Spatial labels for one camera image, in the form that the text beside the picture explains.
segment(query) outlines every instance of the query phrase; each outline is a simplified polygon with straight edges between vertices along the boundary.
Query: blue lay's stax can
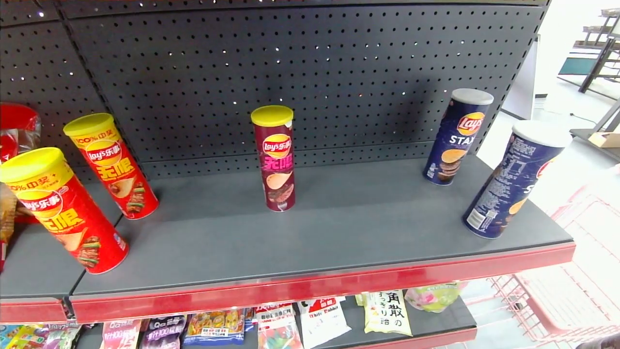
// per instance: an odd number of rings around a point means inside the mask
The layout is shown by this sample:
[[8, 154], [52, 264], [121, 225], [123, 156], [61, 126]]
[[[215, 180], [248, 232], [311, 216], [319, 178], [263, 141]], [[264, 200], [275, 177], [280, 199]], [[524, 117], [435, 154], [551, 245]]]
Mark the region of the blue lay's stax can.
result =
[[424, 177], [437, 185], [447, 186], [452, 183], [491, 103], [493, 96], [484, 91], [471, 88], [452, 91], [450, 103], [443, 114], [435, 143], [424, 166]]
[[519, 212], [543, 171], [571, 142], [568, 130], [542, 121], [517, 121], [502, 162], [465, 214], [465, 226], [484, 238], [499, 237]]

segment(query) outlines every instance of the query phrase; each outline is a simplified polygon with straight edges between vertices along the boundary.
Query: yellow plastic lid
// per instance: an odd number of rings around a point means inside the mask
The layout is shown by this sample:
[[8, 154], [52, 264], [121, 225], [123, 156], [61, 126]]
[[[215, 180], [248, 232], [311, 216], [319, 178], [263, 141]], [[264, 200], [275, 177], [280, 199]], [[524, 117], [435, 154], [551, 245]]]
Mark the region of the yellow plastic lid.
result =
[[254, 110], [250, 118], [258, 126], [282, 126], [293, 120], [293, 110], [285, 106], [264, 106]]
[[64, 162], [58, 148], [39, 148], [17, 155], [0, 165], [0, 182], [15, 183], [38, 176]]
[[78, 117], [63, 127], [63, 132], [69, 137], [81, 136], [97, 132], [114, 125], [111, 114], [100, 112], [96, 114]]

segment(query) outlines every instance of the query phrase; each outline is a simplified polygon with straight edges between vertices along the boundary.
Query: store shelf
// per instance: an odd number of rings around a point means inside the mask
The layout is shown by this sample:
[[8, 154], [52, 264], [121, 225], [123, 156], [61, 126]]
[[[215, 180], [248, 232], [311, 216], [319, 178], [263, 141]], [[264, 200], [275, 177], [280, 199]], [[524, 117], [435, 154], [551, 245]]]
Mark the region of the store shelf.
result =
[[[317, 348], [341, 349], [381, 346], [386, 349], [423, 349], [465, 342], [476, 337], [476, 321], [460, 298], [440, 314], [416, 310], [407, 304], [407, 314], [409, 315], [413, 338], [395, 333], [364, 333], [363, 307], [356, 306], [353, 297], [347, 297], [347, 300], [342, 303], [342, 309], [347, 318], [347, 324], [352, 330], [319, 345]], [[297, 326], [301, 331], [299, 317], [297, 317]], [[78, 349], [98, 348], [101, 344], [101, 332], [102, 326], [88, 330], [78, 342]], [[246, 333], [243, 345], [231, 345], [222, 348], [256, 349], [257, 347], [257, 332], [253, 330]], [[184, 346], [184, 348], [199, 349], [204, 347]]]
[[592, 129], [572, 129], [570, 133], [577, 138], [582, 139], [589, 146], [598, 149], [600, 152], [604, 153], [607, 156], [611, 156], [617, 161], [620, 161], [620, 148], [600, 148], [589, 141], [590, 136], [592, 136]]
[[[113, 224], [121, 212], [99, 183], [86, 188]], [[0, 324], [66, 322], [60, 301], [84, 268], [40, 224], [18, 225], [0, 274]]]
[[298, 168], [297, 204], [276, 214], [258, 173], [152, 181], [161, 205], [122, 219], [127, 259], [85, 275], [79, 322], [248, 307], [514, 273], [570, 261], [575, 244], [527, 202], [504, 235], [461, 222], [491, 170], [463, 161], [451, 186], [420, 174], [425, 159]]

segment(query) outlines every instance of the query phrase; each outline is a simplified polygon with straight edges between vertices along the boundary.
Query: shopping cart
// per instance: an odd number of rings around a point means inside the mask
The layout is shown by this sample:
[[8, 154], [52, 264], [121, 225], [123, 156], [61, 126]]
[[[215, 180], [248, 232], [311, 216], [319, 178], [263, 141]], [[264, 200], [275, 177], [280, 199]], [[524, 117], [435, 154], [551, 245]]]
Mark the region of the shopping cart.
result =
[[573, 262], [491, 278], [497, 295], [540, 345], [620, 332], [620, 164], [551, 217], [577, 243]]

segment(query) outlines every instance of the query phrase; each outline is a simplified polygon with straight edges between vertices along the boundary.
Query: black pegboard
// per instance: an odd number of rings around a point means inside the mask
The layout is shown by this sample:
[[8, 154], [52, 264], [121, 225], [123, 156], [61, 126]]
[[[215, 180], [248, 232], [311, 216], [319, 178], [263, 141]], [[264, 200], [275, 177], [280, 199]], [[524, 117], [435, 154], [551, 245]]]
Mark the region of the black pegboard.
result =
[[211, 9], [263, 9], [288, 6], [333, 6], [359, 4], [502, 4], [547, 6], [549, 0], [190, 0], [190, 1], [62, 1], [68, 18], [136, 14], [141, 12], [193, 11]]
[[2, 0], [0, 27], [57, 20], [58, 13], [51, 1]]
[[265, 104], [295, 109], [297, 151], [432, 141], [450, 91], [462, 87], [496, 97], [476, 150], [543, 13], [285, 6], [90, 17], [71, 27], [146, 166], [253, 155], [249, 113]]
[[[367, 145], [362, 147], [301, 150], [295, 153], [295, 167], [426, 157], [433, 142]], [[149, 178], [201, 176], [224, 172], [257, 171], [256, 155], [236, 155], [189, 160], [154, 161], [144, 164]]]
[[62, 129], [67, 122], [104, 111], [62, 23], [3, 28], [0, 37], [0, 98], [35, 109], [43, 147], [59, 147], [69, 164], [86, 166]]

